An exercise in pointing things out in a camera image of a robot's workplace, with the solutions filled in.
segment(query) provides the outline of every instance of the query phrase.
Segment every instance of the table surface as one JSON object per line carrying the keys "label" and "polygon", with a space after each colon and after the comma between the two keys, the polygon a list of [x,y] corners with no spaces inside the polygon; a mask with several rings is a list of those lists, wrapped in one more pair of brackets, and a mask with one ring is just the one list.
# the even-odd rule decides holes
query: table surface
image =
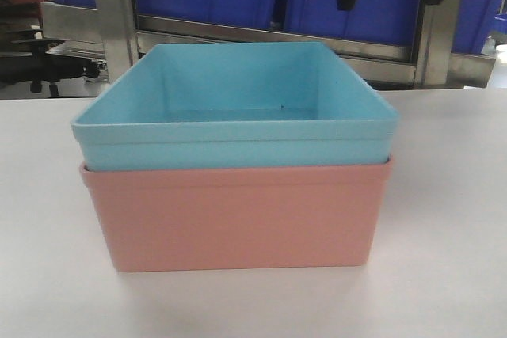
{"label": "table surface", "polygon": [[507,90],[383,93],[402,119],[358,268],[117,273],[69,121],[90,100],[0,101],[0,336],[507,334]]}

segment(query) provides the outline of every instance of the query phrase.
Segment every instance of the metal post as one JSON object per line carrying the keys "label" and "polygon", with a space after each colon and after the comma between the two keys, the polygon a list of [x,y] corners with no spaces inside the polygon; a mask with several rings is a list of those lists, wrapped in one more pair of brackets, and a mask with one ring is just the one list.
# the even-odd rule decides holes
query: metal post
{"label": "metal post", "polygon": [[443,0],[438,6],[424,7],[416,62],[415,89],[445,87],[460,2],[461,0]]}
{"label": "metal post", "polygon": [[109,81],[114,82],[139,60],[133,1],[95,1]]}

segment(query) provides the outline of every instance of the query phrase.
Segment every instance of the metal shelf frame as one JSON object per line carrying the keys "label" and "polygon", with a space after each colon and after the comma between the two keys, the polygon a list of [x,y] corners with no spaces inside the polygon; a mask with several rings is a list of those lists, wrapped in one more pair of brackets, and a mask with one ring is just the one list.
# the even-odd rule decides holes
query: metal shelf frame
{"label": "metal shelf frame", "polygon": [[106,58],[111,82],[161,43],[322,41],[364,79],[403,89],[486,87],[494,59],[451,52],[460,0],[420,4],[411,47],[138,15],[135,0],[96,0],[97,9],[42,5],[44,35],[69,40],[56,54]]}

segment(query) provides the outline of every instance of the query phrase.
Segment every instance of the pink plastic bin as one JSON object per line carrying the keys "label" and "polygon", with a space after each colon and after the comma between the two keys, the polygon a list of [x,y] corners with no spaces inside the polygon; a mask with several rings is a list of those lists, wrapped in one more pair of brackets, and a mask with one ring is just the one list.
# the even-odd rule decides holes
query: pink plastic bin
{"label": "pink plastic bin", "polygon": [[121,272],[362,265],[390,171],[81,167]]}

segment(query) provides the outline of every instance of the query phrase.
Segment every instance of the floor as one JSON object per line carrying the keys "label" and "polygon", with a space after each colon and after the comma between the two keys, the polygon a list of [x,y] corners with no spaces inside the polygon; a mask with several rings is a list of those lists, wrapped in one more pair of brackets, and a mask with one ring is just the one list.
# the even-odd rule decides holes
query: floor
{"label": "floor", "polygon": [[[497,62],[488,82],[488,88],[507,88],[507,45],[490,47],[490,53],[497,57]],[[63,80],[59,83],[59,92],[63,97],[95,97],[105,87],[107,82],[86,82],[83,78]],[[44,83],[40,94],[30,93],[30,83],[22,82],[16,85],[0,83],[0,99],[37,99],[48,98],[48,84]]]}

